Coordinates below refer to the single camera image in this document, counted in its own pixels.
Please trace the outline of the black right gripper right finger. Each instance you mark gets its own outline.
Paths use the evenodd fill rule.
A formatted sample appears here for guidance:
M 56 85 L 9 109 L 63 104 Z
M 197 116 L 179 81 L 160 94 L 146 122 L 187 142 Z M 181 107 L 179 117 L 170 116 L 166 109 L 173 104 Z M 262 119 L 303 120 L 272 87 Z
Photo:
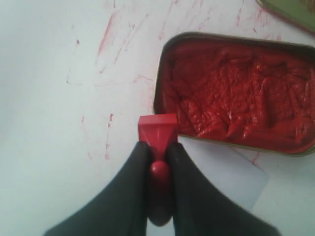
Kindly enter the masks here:
M 174 187 L 177 236 L 278 236 L 278 229 L 252 215 L 216 189 L 181 143 L 167 149 Z

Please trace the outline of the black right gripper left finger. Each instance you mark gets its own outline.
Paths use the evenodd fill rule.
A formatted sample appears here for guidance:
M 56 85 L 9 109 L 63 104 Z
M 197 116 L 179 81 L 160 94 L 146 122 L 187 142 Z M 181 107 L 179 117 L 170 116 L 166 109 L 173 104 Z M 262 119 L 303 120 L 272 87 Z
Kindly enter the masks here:
M 49 229 L 47 236 L 144 236 L 151 150 L 137 142 L 113 180 L 86 206 Z

